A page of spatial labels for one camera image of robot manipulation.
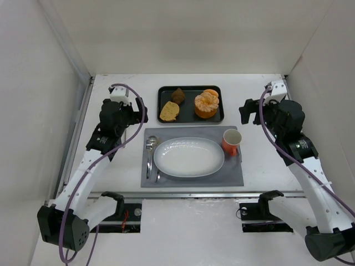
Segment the orange segment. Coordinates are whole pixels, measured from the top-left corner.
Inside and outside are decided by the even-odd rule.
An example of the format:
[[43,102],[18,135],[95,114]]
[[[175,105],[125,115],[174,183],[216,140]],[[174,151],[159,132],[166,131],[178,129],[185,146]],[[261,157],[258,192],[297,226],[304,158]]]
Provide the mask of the orange segment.
[[212,90],[212,89],[204,90],[204,93],[210,93],[210,94],[218,97],[218,92],[216,92],[215,90]]

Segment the silverware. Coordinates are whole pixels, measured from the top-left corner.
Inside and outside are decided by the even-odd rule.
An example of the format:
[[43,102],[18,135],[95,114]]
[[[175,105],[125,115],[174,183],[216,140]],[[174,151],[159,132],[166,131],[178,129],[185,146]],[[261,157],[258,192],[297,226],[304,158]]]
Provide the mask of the silverware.
[[154,182],[157,183],[159,180],[160,180],[160,170],[157,168]]
[[124,140],[122,142],[126,142],[127,140],[127,129],[124,131]]
[[153,154],[154,154],[154,148],[158,144],[158,139],[156,136],[150,136],[146,140],[145,148],[148,150],[148,163],[147,163],[147,169],[146,169],[146,178],[150,178],[151,175],[151,167],[153,164]]
[[150,174],[150,169],[151,169],[151,166],[149,164],[149,155],[151,154],[152,149],[153,149],[153,146],[152,146],[149,138],[146,139],[145,149],[148,150],[148,162],[147,162],[147,166],[146,166],[146,179],[148,179],[149,174]]

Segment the bread slice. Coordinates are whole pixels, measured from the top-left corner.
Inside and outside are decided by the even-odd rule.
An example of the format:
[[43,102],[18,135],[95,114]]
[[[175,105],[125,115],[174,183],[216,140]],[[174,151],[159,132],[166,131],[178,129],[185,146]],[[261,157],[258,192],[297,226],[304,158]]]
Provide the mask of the bread slice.
[[171,122],[176,120],[176,117],[178,116],[179,112],[179,106],[176,103],[168,101],[164,105],[159,117],[164,121]]

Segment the spoon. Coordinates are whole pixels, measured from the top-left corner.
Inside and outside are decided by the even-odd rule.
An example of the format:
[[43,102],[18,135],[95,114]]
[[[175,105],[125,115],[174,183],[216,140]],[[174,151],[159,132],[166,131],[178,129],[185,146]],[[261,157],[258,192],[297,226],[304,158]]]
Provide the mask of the spoon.
[[148,158],[148,164],[149,164],[149,174],[148,178],[150,178],[151,175],[151,165],[153,163],[153,154],[154,154],[154,147],[158,144],[158,138],[156,136],[150,136],[148,137],[148,140],[151,143],[151,150],[149,153],[149,158]]

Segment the food tray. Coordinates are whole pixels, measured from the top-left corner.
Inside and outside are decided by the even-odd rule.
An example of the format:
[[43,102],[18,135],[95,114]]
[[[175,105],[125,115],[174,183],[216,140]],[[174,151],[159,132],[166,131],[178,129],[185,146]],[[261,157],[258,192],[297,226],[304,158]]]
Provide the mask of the food tray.
[[[168,101],[172,101],[172,93],[180,88],[185,93],[185,100],[180,104],[180,112],[175,121],[167,122],[159,118],[161,110]],[[219,107],[217,113],[208,119],[200,118],[195,114],[195,97],[200,95],[204,90],[212,89],[218,92]],[[158,121],[161,123],[178,124],[178,123],[220,123],[224,119],[223,103],[221,89],[217,86],[164,86],[158,91]]]

